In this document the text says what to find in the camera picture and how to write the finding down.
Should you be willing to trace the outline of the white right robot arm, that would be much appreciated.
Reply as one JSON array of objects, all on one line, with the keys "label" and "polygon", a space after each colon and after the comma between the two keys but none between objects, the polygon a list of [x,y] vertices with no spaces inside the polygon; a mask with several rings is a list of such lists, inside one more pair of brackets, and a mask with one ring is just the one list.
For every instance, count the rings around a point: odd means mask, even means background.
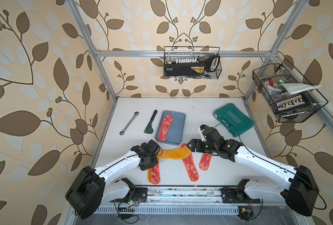
[{"label": "white right robot arm", "polygon": [[316,200],[320,195],[309,168],[293,167],[274,161],[248,149],[242,142],[234,139],[225,140],[213,127],[202,125],[199,133],[201,139],[192,139],[187,144],[192,152],[217,155],[247,166],[273,180],[273,183],[242,180],[240,189],[245,196],[250,199],[285,203],[302,216],[312,216]]}]

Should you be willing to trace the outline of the yellow insole horizontal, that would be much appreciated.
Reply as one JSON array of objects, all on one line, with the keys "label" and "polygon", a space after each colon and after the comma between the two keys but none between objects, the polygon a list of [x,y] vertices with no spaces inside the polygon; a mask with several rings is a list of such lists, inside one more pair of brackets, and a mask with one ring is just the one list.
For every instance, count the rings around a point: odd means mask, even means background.
[{"label": "yellow insole horizontal", "polygon": [[171,160],[182,160],[188,157],[191,151],[188,148],[175,148],[171,150],[163,150],[162,153],[157,155],[158,159],[171,159]]}]

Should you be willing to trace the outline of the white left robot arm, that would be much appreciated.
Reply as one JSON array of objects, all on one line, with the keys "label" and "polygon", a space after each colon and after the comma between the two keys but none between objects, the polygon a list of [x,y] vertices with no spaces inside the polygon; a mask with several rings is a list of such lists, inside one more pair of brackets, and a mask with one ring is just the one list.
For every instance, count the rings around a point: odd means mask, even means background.
[{"label": "white left robot arm", "polygon": [[153,140],[131,148],[115,161],[92,169],[84,167],[68,189],[65,198],[81,219],[91,216],[102,202],[123,199],[135,186],[128,179],[114,182],[126,172],[139,168],[145,171],[158,164],[160,146]]}]

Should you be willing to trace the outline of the yellow insole vertical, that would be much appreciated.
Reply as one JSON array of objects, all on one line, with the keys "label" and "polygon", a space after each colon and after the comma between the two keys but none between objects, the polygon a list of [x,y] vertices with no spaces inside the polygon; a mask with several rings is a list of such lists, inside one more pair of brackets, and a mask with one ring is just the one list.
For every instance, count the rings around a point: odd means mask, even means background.
[{"label": "yellow insole vertical", "polygon": [[150,183],[152,182],[152,169],[147,170],[147,179]]}]

